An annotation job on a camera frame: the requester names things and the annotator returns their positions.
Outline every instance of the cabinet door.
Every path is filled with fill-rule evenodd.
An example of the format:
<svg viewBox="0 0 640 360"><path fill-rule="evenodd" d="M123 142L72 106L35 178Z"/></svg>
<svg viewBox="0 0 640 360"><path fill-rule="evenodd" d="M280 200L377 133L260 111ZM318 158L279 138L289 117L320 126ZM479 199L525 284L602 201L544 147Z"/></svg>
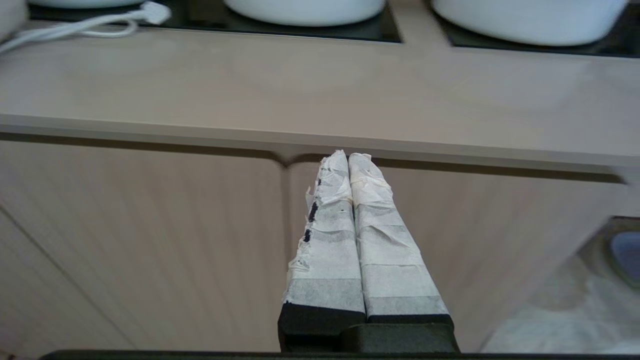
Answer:
<svg viewBox="0 0 640 360"><path fill-rule="evenodd" d="M0 142L0 168L0 201L134 348L279 349L278 163Z"/></svg>
<svg viewBox="0 0 640 360"><path fill-rule="evenodd" d="M39 357L61 348L130 347L0 208L0 355Z"/></svg>
<svg viewBox="0 0 640 360"><path fill-rule="evenodd" d="M304 193L317 166L290 167L290 251L304 228ZM619 183L380 169L465 352L478 351L496 326L615 213L625 192Z"/></svg>

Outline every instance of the blue object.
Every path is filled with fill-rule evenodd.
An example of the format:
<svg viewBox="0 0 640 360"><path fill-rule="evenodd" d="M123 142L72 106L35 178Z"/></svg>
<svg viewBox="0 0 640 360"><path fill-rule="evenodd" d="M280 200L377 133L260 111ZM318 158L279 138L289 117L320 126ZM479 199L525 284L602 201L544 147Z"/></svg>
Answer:
<svg viewBox="0 0 640 360"><path fill-rule="evenodd" d="M640 232L619 233L611 239L616 270L631 286L640 286Z"/></svg>

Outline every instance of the white tape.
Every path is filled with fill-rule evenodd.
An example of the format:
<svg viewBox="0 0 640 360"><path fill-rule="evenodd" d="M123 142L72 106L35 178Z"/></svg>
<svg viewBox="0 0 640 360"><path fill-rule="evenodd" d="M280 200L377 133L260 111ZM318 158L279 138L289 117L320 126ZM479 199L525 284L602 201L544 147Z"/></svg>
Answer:
<svg viewBox="0 0 640 360"><path fill-rule="evenodd" d="M352 154L349 171L367 316L446 314L380 169Z"/></svg>
<svg viewBox="0 0 640 360"><path fill-rule="evenodd" d="M289 263L284 302L364 312L349 168L343 151L322 160L307 225Z"/></svg>
<svg viewBox="0 0 640 360"><path fill-rule="evenodd" d="M307 214L309 214L309 211L311 211L311 205L314 203L314 194L311 193L311 186L307 188L305 200L307 201Z"/></svg>

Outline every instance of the floor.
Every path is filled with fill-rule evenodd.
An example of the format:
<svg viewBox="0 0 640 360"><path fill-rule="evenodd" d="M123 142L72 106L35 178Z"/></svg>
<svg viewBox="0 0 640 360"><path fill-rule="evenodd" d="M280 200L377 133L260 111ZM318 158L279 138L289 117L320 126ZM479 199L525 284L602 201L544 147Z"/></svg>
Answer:
<svg viewBox="0 0 640 360"><path fill-rule="evenodd" d="M504 322L483 352L640 354L640 291L611 270L607 239L640 230L615 218Z"/></svg>

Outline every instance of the countertop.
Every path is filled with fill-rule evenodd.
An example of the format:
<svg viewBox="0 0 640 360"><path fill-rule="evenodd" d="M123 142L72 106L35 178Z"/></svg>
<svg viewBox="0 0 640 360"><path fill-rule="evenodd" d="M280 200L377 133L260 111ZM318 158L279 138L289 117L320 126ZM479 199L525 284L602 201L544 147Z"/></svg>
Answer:
<svg viewBox="0 0 640 360"><path fill-rule="evenodd" d="M390 3L404 44L147 28L24 47L0 56L0 131L640 166L639 60L453 48L422 1Z"/></svg>

